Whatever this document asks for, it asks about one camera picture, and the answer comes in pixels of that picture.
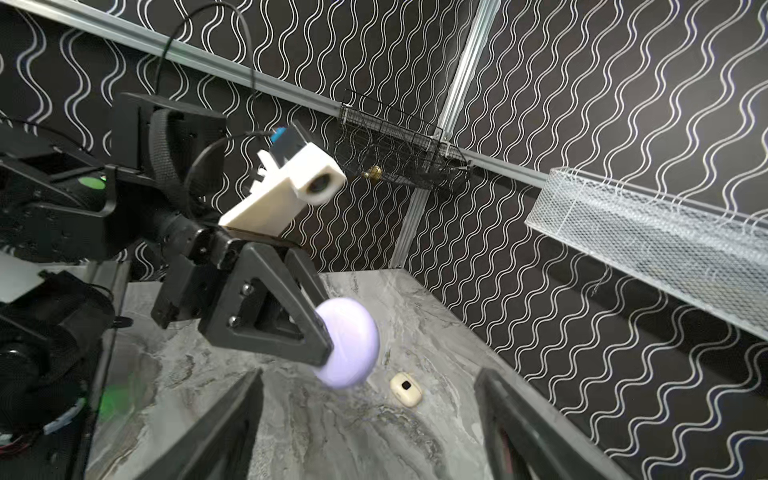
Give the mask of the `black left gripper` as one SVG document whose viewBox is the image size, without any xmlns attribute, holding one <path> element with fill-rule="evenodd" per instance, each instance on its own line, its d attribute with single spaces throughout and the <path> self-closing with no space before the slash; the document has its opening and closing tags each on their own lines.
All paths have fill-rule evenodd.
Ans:
<svg viewBox="0 0 768 480">
<path fill-rule="evenodd" d="M 201 317 L 213 346 L 327 362 L 333 343 L 316 309 L 329 295 L 294 242 L 203 224 L 167 224 L 159 240 L 168 269 L 151 317 L 161 328 Z"/>
</svg>

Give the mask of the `cream earbud charging case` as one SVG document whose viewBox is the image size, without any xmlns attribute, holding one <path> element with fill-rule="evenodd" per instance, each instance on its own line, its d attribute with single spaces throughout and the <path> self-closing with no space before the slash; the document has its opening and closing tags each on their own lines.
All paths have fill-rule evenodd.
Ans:
<svg viewBox="0 0 768 480">
<path fill-rule="evenodd" d="M 423 398 L 421 387 L 405 372 L 395 374 L 391 378 L 389 385 L 396 399 L 405 407 L 415 407 Z"/>
</svg>

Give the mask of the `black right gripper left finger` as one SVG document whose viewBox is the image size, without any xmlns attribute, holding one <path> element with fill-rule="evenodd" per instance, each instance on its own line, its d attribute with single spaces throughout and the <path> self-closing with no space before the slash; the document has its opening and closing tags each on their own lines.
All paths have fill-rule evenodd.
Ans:
<svg viewBox="0 0 768 480">
<path fill-rule="evenodd" d="M 264 402 L 262 371 L 241 377 L 141 479 L 246 479 Z"/>
</svg>

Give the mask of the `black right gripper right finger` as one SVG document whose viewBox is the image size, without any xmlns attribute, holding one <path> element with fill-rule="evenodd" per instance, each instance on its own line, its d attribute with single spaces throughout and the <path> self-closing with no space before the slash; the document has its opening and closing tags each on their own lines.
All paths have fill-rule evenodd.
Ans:
<svg viewBox="0 0 768 480">
<path fill-rule="evenodd" d="M 628 479 L 556 409 L 517 378 L 483 368 L 474 383 L 488 464 L 495 479 Z"/>
</svg>

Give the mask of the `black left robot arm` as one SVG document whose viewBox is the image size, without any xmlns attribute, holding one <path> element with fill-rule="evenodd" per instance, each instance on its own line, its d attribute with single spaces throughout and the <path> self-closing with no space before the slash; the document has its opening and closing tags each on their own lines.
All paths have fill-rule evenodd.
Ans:
<svg viewBox="0 0 768 480">
<path fill-rule="evenodd" d="M 106 262 L 138 241 L 168 270 L 152 312 L 161 327 L 196 319 L 213 345 L 315 367 L 340 352 L 312 260 L 282 238 L 345 177 L 299 123 L 263 139 L 262 169 L 229 211 L 206 205 L 235 136 L 226 117 L 157 95 L 124 93 L 111 157 L 1 128 L 1 475 L 75 479 L 94 422 L 104 335 L 129 325 L 109 288 L 45 261 Z"/>
</svg>

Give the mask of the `purple round earbud case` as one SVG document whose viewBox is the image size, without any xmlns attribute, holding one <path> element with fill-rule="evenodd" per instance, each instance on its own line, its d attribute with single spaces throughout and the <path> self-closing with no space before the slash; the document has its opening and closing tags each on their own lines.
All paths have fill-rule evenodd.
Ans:
<svg viewBox="0 0 768 480">
<path fill-rule="evenodd" d="M 364 382 L 378 359 L 380 337 L 376 322 L 358 301 L 332 298 L 316 312 L 323 320 L 333 343 L 327 362 L 314 369 L 316 377 L 332 389 Z"/>
</svg>

